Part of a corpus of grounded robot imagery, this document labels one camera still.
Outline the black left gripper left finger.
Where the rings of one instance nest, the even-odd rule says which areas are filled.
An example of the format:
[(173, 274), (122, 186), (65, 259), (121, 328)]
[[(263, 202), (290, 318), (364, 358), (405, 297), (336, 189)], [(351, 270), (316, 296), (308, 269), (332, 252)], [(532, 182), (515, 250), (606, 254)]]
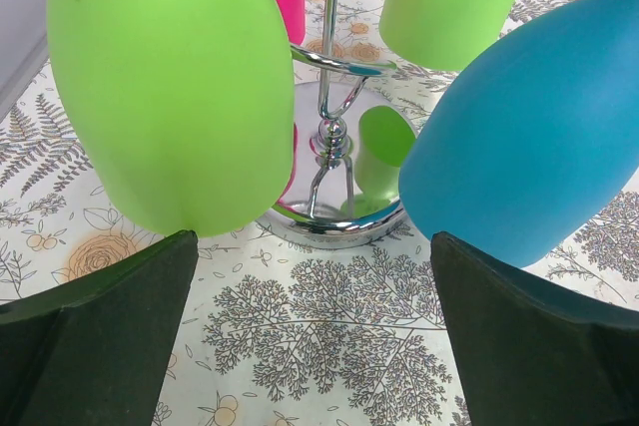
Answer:
[(1, 307), (4, 425), (149, 425), (197, 261), (178, 231)]

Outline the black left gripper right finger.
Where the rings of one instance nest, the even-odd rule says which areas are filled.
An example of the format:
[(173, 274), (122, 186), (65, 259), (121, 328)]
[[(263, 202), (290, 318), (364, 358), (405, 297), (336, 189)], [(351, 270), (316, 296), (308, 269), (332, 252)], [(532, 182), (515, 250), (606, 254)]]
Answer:
[(637, 424), (637, 311), (446, 232), (431, 266), (472, 424)]

